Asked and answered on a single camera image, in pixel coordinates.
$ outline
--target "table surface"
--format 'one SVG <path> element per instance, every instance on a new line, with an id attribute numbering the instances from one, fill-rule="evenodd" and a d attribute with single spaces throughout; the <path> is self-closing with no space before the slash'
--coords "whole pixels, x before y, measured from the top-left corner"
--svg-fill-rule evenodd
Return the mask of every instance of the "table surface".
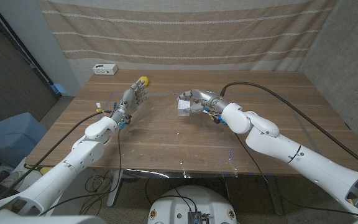
<path id="1" fill-rule="evenodd" d="M 77 122 L 95 113 L 96 102 L 100 102 L 105 110 L 111 110 L 114 102 L 119 102 L 122 93 L 141 76 L 149 79 L 146 90 L 150 98 L 132 115 L 131 124 L 121 130 L 123 169 L 258 174 L 252 159 L 226 125 L 215 124 L 204 113 L 178 116 L 176 98 L 180 93 L 194 88 L 220 93 L 225 84 L 236 81 L 257 83 L 278 93 L 358 154 L 357 136 L 303 73 L 119 70 L 113 76 L 93 75 L 30 153 L 26 163 L 35 164 Z M 263 90 L 252 86 L 231 86 L 225 99 L 241 105 L 243 111 L 252 110 L 273 121 L 286 137 L 358 171 L 357 160 Z M 50 167 L 59 163 L 96 118 L 79 125 L 41 166 Z M 246 137 L 247 134 L 240 135 L 243 142 Z M 251 149 L 249 151 L 266 174 L 298 174 L 275 158 Z M 91 167 L 119 168 L 117 132 L 103 157 Z"/>

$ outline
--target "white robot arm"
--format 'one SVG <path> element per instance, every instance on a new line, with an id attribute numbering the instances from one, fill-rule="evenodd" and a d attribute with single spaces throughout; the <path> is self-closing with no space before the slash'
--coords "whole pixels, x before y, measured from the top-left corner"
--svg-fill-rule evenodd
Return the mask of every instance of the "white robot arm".
<path id="1" fill-rule="evenodd" d="M 111 115 L 88 126 L 85 135 L 74 143 L 71 153 L 38 181 L 23 192 L 1 199 L 0 215 L 34 216 L 49 209 L 81 171 L 103 156 L 105 147 L 111 142 L 111 134 L 122 124 L 130 123 L 131 114 L 148 98 L 143 97 L 147 93 L 143 91 L 144 83 L 138 80 L 126 90 Z"/>
<path id="2" fill-rule="evenodd" d="M 253 111 L 243 112 L 241 106 L 229 103 L 211 91 L 191 90 L 184 92 L 178 99 L 189 100 L 192 96 L 196 104 L 185 111 L 198 112 L 205 107 L 221 113 L 220 119 L 236 134 L 250 131 L 246 143 L 251 149 L 287 163 L 320 186 L 346 210 L 358 214 L 357 171 L 340 166 L 288 139 L 280 134 L 279 128 L 273 122 Z"/>

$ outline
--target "yellow object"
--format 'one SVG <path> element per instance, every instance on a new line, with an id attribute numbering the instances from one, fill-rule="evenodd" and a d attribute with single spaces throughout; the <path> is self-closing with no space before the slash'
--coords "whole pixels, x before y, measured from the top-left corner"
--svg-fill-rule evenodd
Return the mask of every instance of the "yellow object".
<path id="1" fill-rule="evenodd" d="M 139 80 L 144 81 L 142 86 L 147 86 L 149 84 L 149 79 L 147 77 L 140 77 Z"/>
<path id="2" fill-rule="evenodd" d="M 40 173 L 42 175 L 45 175 L 48 171 L 50 171 L 50 169 L 52 169 L 53 167 L 44 167 L 40 169 Z"/>

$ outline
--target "striped curtain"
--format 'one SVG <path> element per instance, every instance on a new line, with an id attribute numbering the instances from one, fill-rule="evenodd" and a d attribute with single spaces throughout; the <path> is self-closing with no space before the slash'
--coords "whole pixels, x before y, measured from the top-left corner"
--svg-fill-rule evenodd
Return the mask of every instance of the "striped curtain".
<path id="1" fill-rule="evenodd" d="M 39 0 L 80 82 L 119 69 L 298 70 L 335 0 Z"/>

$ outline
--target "blue bin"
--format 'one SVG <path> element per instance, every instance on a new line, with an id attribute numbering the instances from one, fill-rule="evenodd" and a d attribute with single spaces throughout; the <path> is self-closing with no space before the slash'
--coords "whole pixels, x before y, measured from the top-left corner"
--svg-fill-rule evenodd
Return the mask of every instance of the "blue bin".
<path id="1" fill-rule="evenodd" d="M 0 121 L 0 161 L 17 167 L 47 130 L 30 113 Z"/>

